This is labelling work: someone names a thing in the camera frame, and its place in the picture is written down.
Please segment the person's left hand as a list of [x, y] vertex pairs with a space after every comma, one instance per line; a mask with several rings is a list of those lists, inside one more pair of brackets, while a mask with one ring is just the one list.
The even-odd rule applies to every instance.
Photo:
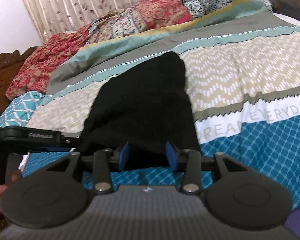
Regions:
[[21, 180], [23, 178], [23, 174], [21, 172], [21, 170], [17, 169], [15, 171], [12, 172], [11, 175], [11, 179], [4, 185], [0, 185], [0, 202], [1, 202], [1, 197], [2, 194], [12, 185], [14, 185], [16, 182], [18, 182], [19, 180]]

